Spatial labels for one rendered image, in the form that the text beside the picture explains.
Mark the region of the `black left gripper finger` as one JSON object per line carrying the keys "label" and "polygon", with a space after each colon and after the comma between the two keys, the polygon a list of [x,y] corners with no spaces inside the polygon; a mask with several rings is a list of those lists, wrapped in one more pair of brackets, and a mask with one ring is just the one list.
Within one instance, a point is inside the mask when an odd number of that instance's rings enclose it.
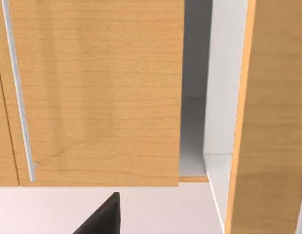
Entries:
{"label": "black left gripper finger", "polygon": [[120,234],[120,192],[114,192],[73,234]]}

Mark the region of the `open wooden cupboard door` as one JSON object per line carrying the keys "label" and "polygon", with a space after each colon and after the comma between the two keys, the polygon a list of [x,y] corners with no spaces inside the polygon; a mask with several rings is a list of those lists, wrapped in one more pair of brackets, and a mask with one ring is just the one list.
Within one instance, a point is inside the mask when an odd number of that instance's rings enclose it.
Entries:
{"label": "open wooden cupboard door", "polygon": [[302,234],[302,0],[212,0],[204,158],[222,234]]}

